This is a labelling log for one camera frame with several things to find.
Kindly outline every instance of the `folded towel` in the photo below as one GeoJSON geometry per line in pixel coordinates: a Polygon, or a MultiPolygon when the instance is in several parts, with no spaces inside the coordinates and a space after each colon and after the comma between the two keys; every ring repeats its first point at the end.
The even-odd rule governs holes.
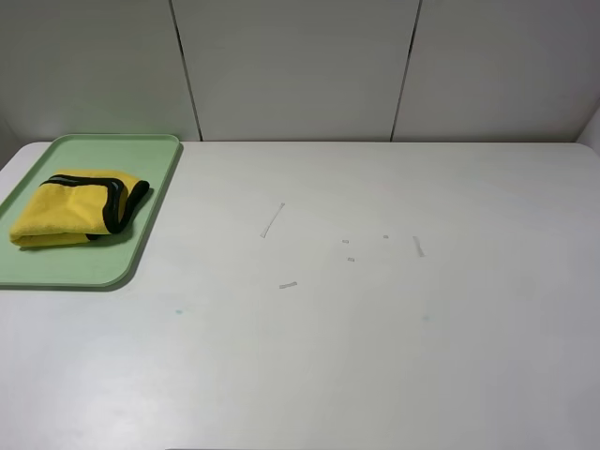
{"type": "Polygon", "coordinates": [[[117,171],[58,171],[10,229],[20,247],[80,244],[120,233],[150,185],[117,171]]]}

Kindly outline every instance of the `white table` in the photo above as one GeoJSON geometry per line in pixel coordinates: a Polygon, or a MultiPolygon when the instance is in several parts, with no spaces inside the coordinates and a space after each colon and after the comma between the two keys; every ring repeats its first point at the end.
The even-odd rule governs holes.
{"type": "Polygon", "coordinates": [[[0,291],[0,447],[596,449],[599,355],[588,147],[190,142],[129,284],[0,291]]]}

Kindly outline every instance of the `microfiber towel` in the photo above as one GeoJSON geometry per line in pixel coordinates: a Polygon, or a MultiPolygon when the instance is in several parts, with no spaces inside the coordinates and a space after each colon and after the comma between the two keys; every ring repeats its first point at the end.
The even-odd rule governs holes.
{"type": "Polygon", "coordinates": [[[120,233],[148,182],[118,171],[58,171],[42,183],[9,232],[20,247],[81,244],[120,233]]]}

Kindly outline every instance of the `green tray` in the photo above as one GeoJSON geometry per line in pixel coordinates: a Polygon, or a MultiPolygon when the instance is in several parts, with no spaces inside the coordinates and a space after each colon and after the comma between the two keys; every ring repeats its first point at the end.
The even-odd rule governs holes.
{"type": "Polygon", "coordinates": [[[67,135],[52,142],[0,205],[0,287],[102,288],[122,280],[137,262],[181,153],[170,135],[67,135]],[[150,183],[150,191],[120,234],[71,247],[20,249],[8,230],[36,188],[59,169],[116,170],[150,183]]]}

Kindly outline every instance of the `black trim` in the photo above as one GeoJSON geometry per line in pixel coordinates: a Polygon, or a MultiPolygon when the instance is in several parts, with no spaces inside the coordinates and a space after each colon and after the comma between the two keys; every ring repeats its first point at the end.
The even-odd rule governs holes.
{"type": "MultiPolygon", "coordinates": [[[[77,186],[104,186],[107,189],[107,196],[106,203],[102,208],[102,219],[110,234],[117,234],[125,229],[131,220],[136,205],[150,188],[147,181],[141,180],[136,183],[131,192],[129,192],[129,195],[127,195],[123,217],[119,220],[119,203],[121,202],[121,195],[126,188],[123,182],[118,178],[95,178],[57,174],[50,177],[48,181],[42,183],[42,185],[47,184],[67,186],[70,188],[76,188],[77,186]]],[[[90,241],[98,239],[97,234],[87,234],[86,237],[90,241]]]]}

